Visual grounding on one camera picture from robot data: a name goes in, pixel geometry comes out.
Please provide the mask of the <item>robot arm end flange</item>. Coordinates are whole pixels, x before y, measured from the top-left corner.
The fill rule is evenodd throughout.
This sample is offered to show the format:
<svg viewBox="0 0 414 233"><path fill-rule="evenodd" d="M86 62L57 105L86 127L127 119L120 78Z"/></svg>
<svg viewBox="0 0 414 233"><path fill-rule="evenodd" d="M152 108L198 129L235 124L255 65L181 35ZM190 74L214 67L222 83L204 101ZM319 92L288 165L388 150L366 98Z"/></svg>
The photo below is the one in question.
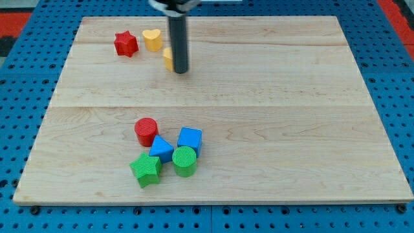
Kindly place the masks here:
<svg viewBox="0 0 414 233"><path fill-rule="evenodd" d="M180 17L195 8L201 0L149 0L149 4L168 17Z"/></svg>

